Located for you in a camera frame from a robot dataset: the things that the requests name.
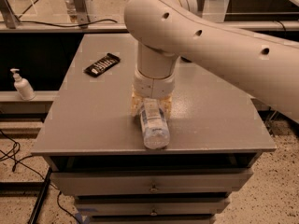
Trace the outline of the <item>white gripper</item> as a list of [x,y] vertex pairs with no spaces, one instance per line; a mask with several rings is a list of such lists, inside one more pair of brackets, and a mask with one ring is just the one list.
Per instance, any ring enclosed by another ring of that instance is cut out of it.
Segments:
[[145,77],[137,69],[134,73],[131,95],[131,115],[139,114],[144,98],[161,99],[160,105],[166,119],[170,119],[172,110],[172,91],[175,88],[175,74],[162,79]]

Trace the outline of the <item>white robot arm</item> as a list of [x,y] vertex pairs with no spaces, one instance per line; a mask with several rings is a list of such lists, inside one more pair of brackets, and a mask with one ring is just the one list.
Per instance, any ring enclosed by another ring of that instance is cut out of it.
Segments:
[[196,7],[196,0],[129,0],[124,22],[139,42],[135,93],[168,96],[180,56],[298,122],[299,44],[206,21]]

